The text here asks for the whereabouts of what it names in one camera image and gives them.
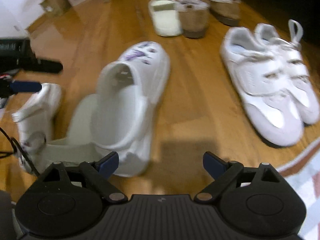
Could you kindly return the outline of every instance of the ribbed black surface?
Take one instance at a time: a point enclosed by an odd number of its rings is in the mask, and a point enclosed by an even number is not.
[[[37,240],[25,236],[23,240]],[[212,206],[191,201],[189,195],[134,195],[111,206],[101,221],[67,240],[249,240],[224,224]],[[298,240],[289,236],[285,240]]]

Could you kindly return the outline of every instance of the cardboard box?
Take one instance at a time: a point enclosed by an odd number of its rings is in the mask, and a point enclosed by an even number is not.
[[[61,16],[72,7],[68,0],[44,0],[40,5],[49,17]]]

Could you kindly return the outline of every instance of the shoe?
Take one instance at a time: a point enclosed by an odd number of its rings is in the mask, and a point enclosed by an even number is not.
[[[229,29],[220,54],[258,133],[277,146],[297,143],[303,134],[303,124],[286,92],[287,78],[281,61],[257,43],[244,27]]]
[[[209,6],[200,0],[178,0],[177,11],[187,38],[202,38],[208,26]]]
[[[238,26],[240,21],[240,0],[201,0],[210,5],[216,19],[228,26]]]
[[[159,36],[171,37],[182,34],[176,0],[151,0],[148,8],[154,29]]]
[[[130,47],[102,70],[97,93],[80,102],[67,136],[30,156],[37,170],[43,172],[54,161],[65,166],[98,161],[117,151],[115,175],[142,173],[150,161],[153,114],[169,71],[169,57],[160,44],[147,41]]]
[[[283,70],[289,77],[288,90],[301,119],[306,124],[314,124],[319,120],[320,108],[317,96],[308,79],[308,69],[303,64],[300,54],[299,42],[303,35],[303,28],[294,20],[289,20],[288,25],[291,42],[281,39],[272,25],[264,23],[256,26],[255,38],[262,46],[270,46],[284,62]]]
[[[46,141],[52,140],[52,119],[60,106],[61,94],[59,85],[43,83],[42,89],[12,114],[18,126],[20,144],[26,152],[36,152]],[[23,167],[23,156],[19,161]]]

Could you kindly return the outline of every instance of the wire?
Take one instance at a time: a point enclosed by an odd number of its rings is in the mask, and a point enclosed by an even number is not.
[[[0,159],[9,157],[13,154],[16,154],[18,152],[18,150],[20,151],[21,155],[25,158],[25,160],[27,161],[27,163],[29,164],[31,170],[33,171],[33,173],[38,177],[40,175],[40,173],[38,172],[38,170],[36,169],[36,167],[34,166],[33,162],[30,160],[28,153],[26,153],[23,148],[21,147],[21,145],[19,144],[19,142],[14,138],[14,137],[9,137],[7,135],[7,133],[0,127],[0,131],[4,134],[4,136],[7,138],[7,140],[10,142],[13,152],[0,152]]]

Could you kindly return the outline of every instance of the rug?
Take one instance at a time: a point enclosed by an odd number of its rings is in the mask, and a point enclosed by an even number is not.
[[[305,240],[320,240],[320,138],[277,170],[306,205],[307,216],[299,236]]]

